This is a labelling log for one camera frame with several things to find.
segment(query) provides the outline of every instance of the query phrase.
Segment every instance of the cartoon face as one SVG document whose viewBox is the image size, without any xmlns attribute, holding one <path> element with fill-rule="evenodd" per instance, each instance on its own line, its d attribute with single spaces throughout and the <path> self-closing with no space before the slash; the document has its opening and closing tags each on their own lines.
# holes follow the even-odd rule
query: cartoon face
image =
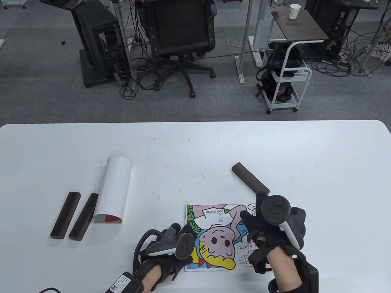
<svg viewBox="0 0 391 293">
<path fill-rule="evenodd" d="M 213 265 L 233 270 L 235 249 L 232 241 L 235 233 L 227 227 L 214 227 L 199 237 L 199 251 L 203 259 Z"/>
</svg>

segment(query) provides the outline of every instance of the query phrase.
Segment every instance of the dark brown block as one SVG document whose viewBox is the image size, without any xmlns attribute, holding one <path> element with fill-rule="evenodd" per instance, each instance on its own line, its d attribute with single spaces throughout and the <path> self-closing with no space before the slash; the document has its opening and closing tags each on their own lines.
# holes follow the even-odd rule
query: dark brown block
<svg viewBox="0 0 391 293">
<path fill-rule="evenodd" d="M 86 202 L 86 205 L 84 206 L 83 210 L 81 211 L 79 217 L 76 220 L 75 225 L 69 233 L 69 238 L 77 241 L 81 241 L 83 239 L 83 236 L 91 223 L 92 217 L 94 216 L 97 200 L 98 194 L 91 193 L 90 197 Z"/>
<path fill-rule="evenodd" d="M 270 193 L 270 190 L 262 184 L 249 170 L 247 170 L 241 163 L 237 163 L 232 167 L 232 172 L 235 173 L 251 190 L 255 193 L 260 191 L 266 194 Z"/>
<path fill-rule="evenodd" d="M 52 233 L 50 234 L 51 238 L 64 239 L 80 198 L 81 194 L 78 192 L 71 191 L 68 193 L 63 208 L 61 209 Z"/>
</svg>

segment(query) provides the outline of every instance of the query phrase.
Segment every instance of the white metal cart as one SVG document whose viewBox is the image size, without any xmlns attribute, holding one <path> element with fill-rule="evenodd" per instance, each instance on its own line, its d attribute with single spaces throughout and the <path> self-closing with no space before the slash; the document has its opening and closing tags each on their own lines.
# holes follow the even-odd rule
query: white metal cart
<svg viewBox="0 0 391 293">
<path fill-rule="evenodd" d="M 289 53 L 291 49 L 298 44 L 322 43 L 324 40 L 328 39 L 328 37 L 306 10 L 300 11 L 295 20 L 289 19 L 289 11 L 273 11 L 271 14 L 273 19 L 269 27 L 268 44 L 270 44 L 270 42 L 286 41 L 292 42 L 292 44 L 287 49 L 280 75 L 278 76 L 274 70 L 271 71 L 272 77 L 277 83 L 272 101 L 269 100 L 264 90 L 261 91 L 262 96 L 265 98 L 266 104 L 269 108 L 266 111 L 266 114 L 271 114 L 273 109 L 281 108 L 292 108 L 294 112 L 297 112 L 303 100 L 305 91 L 307 90 L 308 83 L 311 80 L 312 70 L 305 64 L 304 61 L 301 67 L 286 68 Z M 285 36 L 285 39 L 270 39 L 274 22 L 276 22 L 280 27 L 282 33 Z M 272 51 L 273 50 L 269 49 L 269 47 L 265 50 L 262 64 L 266 64 L 267 59 Z M 295 76 L 284 77 L 284 72 L 287 71 L 296 71 Z M 300 97 L 292 85 L 293 91 L 291 94 L 291 99 L 286 103 L 276 101 L 278 90 L 281 86 L 281 83 L 283 82 L 305 82 L 304 89 Z"/>
</svg>

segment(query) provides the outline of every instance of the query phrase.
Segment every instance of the forearm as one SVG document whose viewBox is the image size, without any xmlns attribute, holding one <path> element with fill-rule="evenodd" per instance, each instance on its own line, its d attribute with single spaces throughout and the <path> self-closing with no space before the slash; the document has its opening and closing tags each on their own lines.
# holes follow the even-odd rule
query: forearm
<svg viewBox="0 0 391 293">
<path fill-rule="evenodd" d="M 281 247 L 276 247 L 266 257 L 272 267 L 280 292 L 300 287 L 302 281 L 293 258 L 286 255 Z"/>
<path fill-rule="evenodd" d="M 148 274 L 142 279 L 144 285 L 143 293 L 149 293 L 152 287 L 156 284 L 157 281 L 161 278 L 161 267 L 159 265 L 151 269 Z"/>
</svg>

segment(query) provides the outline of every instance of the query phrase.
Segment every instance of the cartoon illustration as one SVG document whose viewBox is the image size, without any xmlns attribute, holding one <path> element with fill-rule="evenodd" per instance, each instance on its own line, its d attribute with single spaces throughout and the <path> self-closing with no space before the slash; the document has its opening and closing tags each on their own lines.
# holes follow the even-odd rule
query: cartoon illustration
<svg viewBox="0 0 391 293">
<path fill-rule="evenodd" d="M 254 204 L 187 205 L 186 223 L 198 234 L 186 271 L 252 267 L 247 257 L 255 249 L 247 242 L 241 211 L 254 213 Z"/>
</svg>

